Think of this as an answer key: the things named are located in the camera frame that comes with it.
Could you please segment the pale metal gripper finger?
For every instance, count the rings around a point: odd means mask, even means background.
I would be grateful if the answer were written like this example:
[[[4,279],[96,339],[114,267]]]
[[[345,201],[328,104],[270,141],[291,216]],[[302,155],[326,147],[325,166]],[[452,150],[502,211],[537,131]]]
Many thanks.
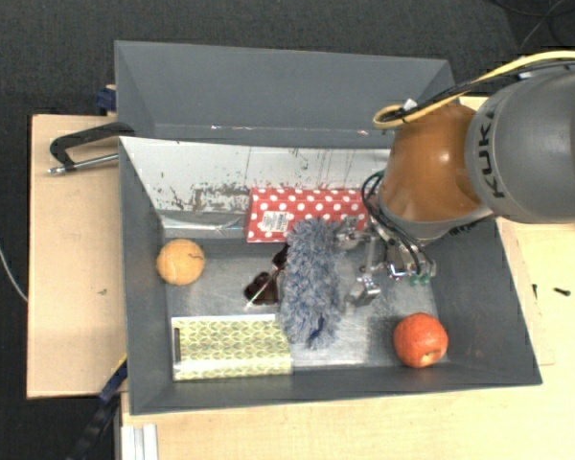
[[[342,227],[334,234],[335,246],[339,251],[347,252],[356,249],[362,243],[370,240],[370,235],[364,231]]]
[[[346,305],[351,308],[359,308],[370,305],[381,293],[380,285],[370,275],[356,278],[347,296]]]

